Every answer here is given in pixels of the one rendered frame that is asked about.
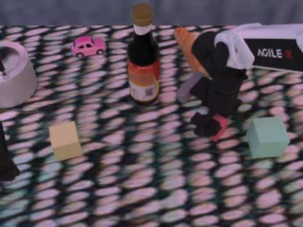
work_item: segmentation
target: bottle neck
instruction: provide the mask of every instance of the bottle neck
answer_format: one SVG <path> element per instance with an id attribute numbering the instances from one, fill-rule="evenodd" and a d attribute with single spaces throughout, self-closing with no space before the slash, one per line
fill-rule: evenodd
<path id="1" fill-rule="evenodd" d="M 144 27 L 134 25 L 134 40 L 152 41 L 152 25 Z"/>

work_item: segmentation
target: gray wall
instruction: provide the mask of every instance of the gray wall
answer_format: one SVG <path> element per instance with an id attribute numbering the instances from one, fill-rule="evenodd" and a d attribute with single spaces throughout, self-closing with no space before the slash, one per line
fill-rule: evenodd
<path id="1" fill-rule="evenodd" d="M 142 1 L 156 25 L 303 23 L 303 0 L 0 0 L 0 24 L 127 25 Z"/>

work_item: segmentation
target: car wheel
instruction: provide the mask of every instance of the car wheel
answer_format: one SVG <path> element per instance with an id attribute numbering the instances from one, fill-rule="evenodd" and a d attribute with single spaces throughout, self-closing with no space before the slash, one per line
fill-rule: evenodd
<path id="1" fill-rule="evenodd" d="M 102 55 L 103 53 L 104 53 L 103 50 L 98 50 L 98 51 L 97 51 L 97 54 L 99 54 L 99 55 Z"/>
<path id="2" fill-rule="evenodd" d="M 83 58 L 83 57 L 84 57 L 84 54 L 82 54 L 82 53 L 77 53 L 77 54 L 76 54 L 76 57 L 77 57 L 77 58 Z"/>

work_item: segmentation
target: beige cube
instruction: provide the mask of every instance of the beige cube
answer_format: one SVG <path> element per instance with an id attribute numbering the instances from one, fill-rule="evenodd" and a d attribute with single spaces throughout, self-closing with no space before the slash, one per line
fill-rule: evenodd
<path id="1" fill-rule="evenodd" d="M 83 155 L 75 122 L 49 127 L 53 153 L 59 161 Z"/>

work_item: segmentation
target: brown bottle cap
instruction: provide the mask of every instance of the brown bottle cap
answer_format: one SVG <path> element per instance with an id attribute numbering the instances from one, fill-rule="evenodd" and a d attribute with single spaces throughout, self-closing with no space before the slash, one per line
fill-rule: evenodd
<path id="1" fill-rule="evenodd" d="M 153 22 L 153 11 L 149 4 L 140 3 L 133 7 L 133 23 L 137 26 L 144 27 L 151 25 Z"/>

